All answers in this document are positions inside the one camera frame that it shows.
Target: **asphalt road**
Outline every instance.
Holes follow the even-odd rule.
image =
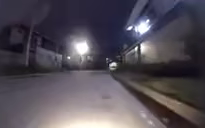
[[[105,71],[0,78],[0,128],[163,128]]]

